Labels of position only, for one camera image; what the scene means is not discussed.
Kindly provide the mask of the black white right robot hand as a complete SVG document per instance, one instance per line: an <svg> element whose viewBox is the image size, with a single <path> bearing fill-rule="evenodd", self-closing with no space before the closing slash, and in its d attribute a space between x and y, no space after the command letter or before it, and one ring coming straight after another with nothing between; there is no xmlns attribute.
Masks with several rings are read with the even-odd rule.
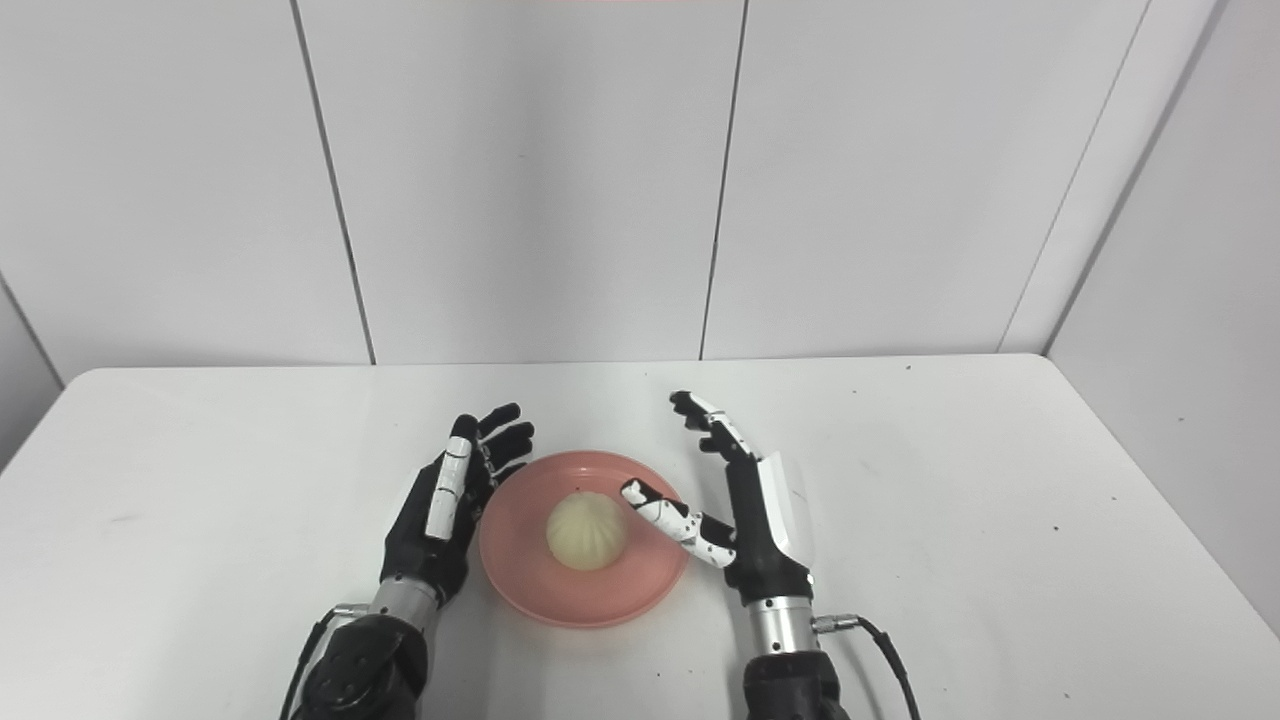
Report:
<svg viewBox="0 0 1280 720"><path fill-rule="evenodd" d="M686 428L700 432L700 451L724 461L733 520L696 511L637 477L623 483L622 500L690 556L722 570L744 605L813 600L806 505L788 483L781 455L755 451L724 410L687 389L671 393L669 402Z"/></svg>

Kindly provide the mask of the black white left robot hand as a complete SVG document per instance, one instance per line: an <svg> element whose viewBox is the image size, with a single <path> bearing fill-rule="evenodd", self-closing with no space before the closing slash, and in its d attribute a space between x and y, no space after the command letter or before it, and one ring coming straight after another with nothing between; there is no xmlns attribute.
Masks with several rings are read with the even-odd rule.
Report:
<svg viewBox="0 0 1280 720"><path fill-rule="evenodd" d="M439 607L462 589L468 550L497 489L527 464L535 428L506 404L454 419L442 452L421 468L387 533L380 579L420 582Z"/></svg>

